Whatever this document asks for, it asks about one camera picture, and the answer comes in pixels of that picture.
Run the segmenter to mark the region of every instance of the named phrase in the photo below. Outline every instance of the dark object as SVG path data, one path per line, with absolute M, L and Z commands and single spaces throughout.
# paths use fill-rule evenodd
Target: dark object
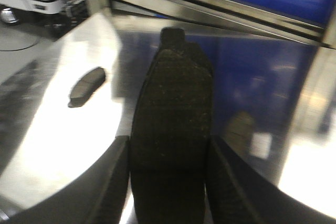
M 70 94 L 70 108 L 83 106 L 91 95 L 105 82 L 104 69 L 97 67 L 83 76 L 73 87 Z
M 130 140 L 131 185 L 139 224 L 204 220 L 212 70 L 184 31 L 165 28 L 143 84 Z

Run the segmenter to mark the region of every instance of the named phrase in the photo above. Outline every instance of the floor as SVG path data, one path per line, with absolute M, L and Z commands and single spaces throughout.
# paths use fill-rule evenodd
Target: floor
M 42 26 L 30 23 L 7 26 L 0 23 L 0 83 L 42 56 L 53 41 L 55 39 Z

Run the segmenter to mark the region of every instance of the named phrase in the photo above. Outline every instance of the stainless steel surface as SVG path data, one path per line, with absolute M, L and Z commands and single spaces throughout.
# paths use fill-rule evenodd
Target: stainless steel surface
M 2 9 L 0 11 L 0 18 L 7 24 L 14 24 L 19 21 L 11 8 Z
M 33 24 L 0 23 L 0 31 L 0 83 L 36 59 L 53 42 L 43 27 Z
M 303 86 L 278 186 L 336 218 L 336 51 L 320 48 Z
M 175 13 L 169 12 L 169 10 L 163 10 L 160 5 L 165 6 L 167 3 L 165 0 L 156 0 L 156 5 L 150 3 L 144 3 L 141 0 L 124 0 L 135 5 L 143 6 L 145 8 L 150 8 L 157 12 L 164 13 L 166 15 L 187 18 L 183 16 L 183 13 L 176 12 L 176 8 L 173 9 Z M 290 39 L 297 40 L 297 37 L 303 37 L 300 41 L 307 41 L 307 38 L 311 40 L 318 41 L 322 34 L 323 28 L 319 25 L 310 24 L 301 20 L 279 15 L 267 10 L 262 10 L 257 7 L 249 6 L 246 4 L 238 3 L 233 0 L 185 0 L 187 2 L 195 2 L 196 5 L 193 7 L 200 12 L 204 12 L 206 9 L 209 14 L 212 14 L 211 18 L 202 19 L 202 17 L 194 17 L 191 19 L 198 22 L 209 22 L 209 24 L 223 25 L 223 21 L 216 20 L 216 18 L 221 17 L 222 19 L 228 19 L 232 22 L 238 22 L 240 24 L 246 25 L 248 27 L 253 27 L 257 30 L 262 30 L 270 34 L 276 34 L 283 37 L 288 37 Z M 180 2 L 179 4 L 184 4 L 185 8 L 188 9 L 190 5 Z
M 142 82 L 159 46 L 160 31 L 167 26 L 184 28 L 188 40 L 203 42 L 201 46 L 206 48 L 223 46 L 224 51 L 206 51 L 216 60 L 215 73 L 227 66 L 221 63 L 227 54 L 233 54 L 239 60 L 241 55 L 235 52 L 241 48 L 247 47 L 247 57 L 254 57 L 247 45 L 254 46 L 255 55 L 264 54 L 266 60 L 277 53 L 276 65 L 270 69 L 272 73 L 299 68 L 299 65 L 283 63 L 282 56 L 309 58 L 314 53 L 314 47 L 293 41 L 169 19 L 112 17 L 108 10 L 97 13 L 57 41 L 43 53 L 43 57 L 0 86 L 0 107 L 7 108 L 0 118 L 3 146 L 0 209 L 4 210 L 2 205 L 11 205 L 16 210 L 6 214 L 14 215 L 45 200 L 82 174 L 110 146 L 115 135 L 130 134 Z M 313 117 L 320 117 L 317 121 L 321 121 L 324 111 L 334 110 L 327 105 L 333 105 L 334 99 L 334 55 L 332 49 L 318 51 L 298 106 L 296 102 L 294 104 L 297 112 L 290 125 L 296 126 L 287 129 L 284 137 L 274 137 L 266 129 L 255 132 L 251 142 L 239 146 L 229 144 L 280 190 L 336 218 L 335 116 L 331 113 L 330 127 L 325 133 L 318 133 L 314 126 L 317 123 L 312 120 L 311 126 L 298 123 L 302 118 L 308 119 L 302 114 L 314 109 L 318 110 L 318 115 Z M 71 88 L 81 76 L 97 66 L 107 72 L 105 84 L 83 107 L 68 108 Z M 221 76 L 216 78 L 215 90 L 222 85 Z M 252 84 L 257 86 L 261 79 L 254 78 Z M 281 83 L 279 78 L 272 81 Z M 235 98 L 241 99 L 240 95 L 236 93 Z M 272 95 L 287 99 L 286 94 Z M 130 209 L 131 215 L 131 200 L 128 205 L 130 207 L 126 209 Z
M 336 48 L 336 5 L 331 13 L 322 39 L 322 42 L 327 46 Z

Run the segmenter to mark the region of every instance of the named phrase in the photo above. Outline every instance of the metal frame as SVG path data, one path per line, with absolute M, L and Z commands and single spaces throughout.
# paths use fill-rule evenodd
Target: metal frame
M 319 45 L 317 42 L 319 34 L 311 36 L 302 32 L 295 32 L 288 29 L 270 27 L 254 20 L 245 19 L 234 14 L 228 14 L 220 10 L 205 7 L 186 0 L 120 0 L 132 5 L 141 6 L 145 9 L 154 10 L 166 16 L 175 17 L 189 22 L 201 23 L 219 28 L 229 28 L 249 33 L 257 33 L 290 39 L 306 44 Z
M 219 28 L 336 48 L 336 8 L 326 28 L 234 0 L 120 0 L 166 16 Z M 89 0 L 95 13 L 107 0 Z
M 336 48 L 336 5 L 325 30 L 322 42 L 328 47 Z

